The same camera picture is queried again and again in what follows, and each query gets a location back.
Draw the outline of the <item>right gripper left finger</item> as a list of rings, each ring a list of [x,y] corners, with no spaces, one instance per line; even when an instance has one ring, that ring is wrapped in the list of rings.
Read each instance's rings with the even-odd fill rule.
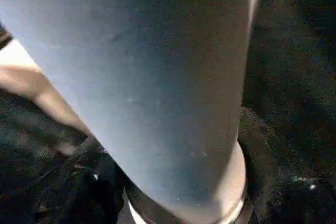
[[[123,172],[93,136],[76,148],[62,170],[70,175],[70,192],[56,223],[118,222]]]

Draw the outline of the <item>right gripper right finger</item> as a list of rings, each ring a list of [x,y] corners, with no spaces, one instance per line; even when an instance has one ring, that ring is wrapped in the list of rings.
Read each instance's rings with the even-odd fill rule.
[[[251,109],[240,110],[249,223],[335,223],[335,164],[316,165]]]

